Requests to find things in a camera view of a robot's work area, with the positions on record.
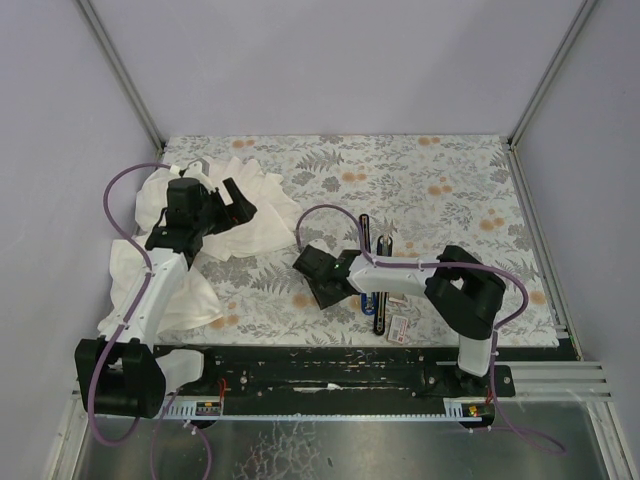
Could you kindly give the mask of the red white staple box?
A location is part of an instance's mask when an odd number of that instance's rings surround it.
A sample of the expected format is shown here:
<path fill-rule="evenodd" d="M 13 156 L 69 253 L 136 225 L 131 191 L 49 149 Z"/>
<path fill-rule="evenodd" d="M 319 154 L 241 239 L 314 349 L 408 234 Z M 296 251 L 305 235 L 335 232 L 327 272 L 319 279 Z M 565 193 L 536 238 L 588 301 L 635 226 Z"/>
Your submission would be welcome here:
<path fill-rule="evenodd" d="M 406 340 L 409 322 L 406 317 L 394 315 L 391 319 L 387 339 L 389 342 L 402 345 Z"/>

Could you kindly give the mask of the blue stapler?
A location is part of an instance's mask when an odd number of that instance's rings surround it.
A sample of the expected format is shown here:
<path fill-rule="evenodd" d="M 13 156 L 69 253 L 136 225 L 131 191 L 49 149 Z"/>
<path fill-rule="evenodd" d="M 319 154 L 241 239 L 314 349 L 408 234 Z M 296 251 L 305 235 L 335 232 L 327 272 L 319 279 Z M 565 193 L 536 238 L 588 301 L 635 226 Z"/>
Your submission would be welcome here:
<path fill-rule="evenodd" d="M 362 230 L 364 248 L 371 252 L 371 238 L 370 238 L 370 218 L 367 214 L 363 213 L 359 216 L 359 225 Z M 362 294 L 360 305 L 361 311 L 364 315 L 374 316 L 377 312 L 378 294 L 376 292 L 369 294 Z"/>

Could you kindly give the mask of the black stapler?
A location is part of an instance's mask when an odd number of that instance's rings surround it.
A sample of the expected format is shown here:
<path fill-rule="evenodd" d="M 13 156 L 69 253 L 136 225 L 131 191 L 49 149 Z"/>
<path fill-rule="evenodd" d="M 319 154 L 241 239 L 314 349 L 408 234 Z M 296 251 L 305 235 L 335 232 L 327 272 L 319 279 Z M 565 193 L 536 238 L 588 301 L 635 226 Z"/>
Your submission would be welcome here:
<path fill-rule="evenodd" d="M 378 256 L 391 257 L 393 255 L 393 238 L 389 234 L 381 235 L 377 240 L 376 253 Z M 376 308 L 373 321 L 373 332 L 382 336 L 386 328 L 386 302 L 387 292 L 376 292 Z"/>

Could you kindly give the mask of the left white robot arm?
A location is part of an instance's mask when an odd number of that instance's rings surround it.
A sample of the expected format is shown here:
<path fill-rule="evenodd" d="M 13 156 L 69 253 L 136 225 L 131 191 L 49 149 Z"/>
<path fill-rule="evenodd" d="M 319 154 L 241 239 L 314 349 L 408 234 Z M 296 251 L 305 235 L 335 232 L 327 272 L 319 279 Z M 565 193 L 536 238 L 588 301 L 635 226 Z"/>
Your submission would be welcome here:
<path fill-rule="evenodd" d="M 166 199 L 138 249 L 143 267 L 113 324 L 76 347 L 78 382 L 90 414 L 153 418 L 168 394 L 203 374 L 204 356 L 196 350 L 177 349 L 155 357 L 159 326 L 205 237 L 250 222 L 257 209 L 231 178 L 213 190 L 195 178 L 173 179 Z"/>

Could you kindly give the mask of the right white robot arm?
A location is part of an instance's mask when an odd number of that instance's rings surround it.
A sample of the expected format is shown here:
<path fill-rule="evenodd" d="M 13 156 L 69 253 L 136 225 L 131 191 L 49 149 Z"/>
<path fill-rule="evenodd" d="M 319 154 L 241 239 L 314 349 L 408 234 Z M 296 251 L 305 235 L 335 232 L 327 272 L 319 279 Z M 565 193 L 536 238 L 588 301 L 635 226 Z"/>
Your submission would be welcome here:
<path fill-rule="evenodd" d="M 506 285 L 464 249 L 447 246 L 436 257 L 411 260 L 358 250 L 334 257 L 308 245 L 293 268 L 306 279 L 321 309 L 376 292 L 427 299 L 458 334 L 458 368 L 476 377 L 488 373 L 492 331 Z"/>

